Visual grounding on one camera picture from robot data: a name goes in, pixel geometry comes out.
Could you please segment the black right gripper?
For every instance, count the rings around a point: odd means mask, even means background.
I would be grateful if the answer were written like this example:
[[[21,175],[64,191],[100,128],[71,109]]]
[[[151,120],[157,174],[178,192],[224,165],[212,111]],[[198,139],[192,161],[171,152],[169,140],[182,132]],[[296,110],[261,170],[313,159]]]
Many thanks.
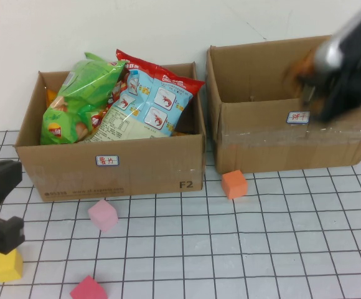
[[[331,36],[315,54],[315,71],[298,70],[295,81],[302,85],[301,105],[324,99],[316,115],[322,122],[361,106],[361,36]]]

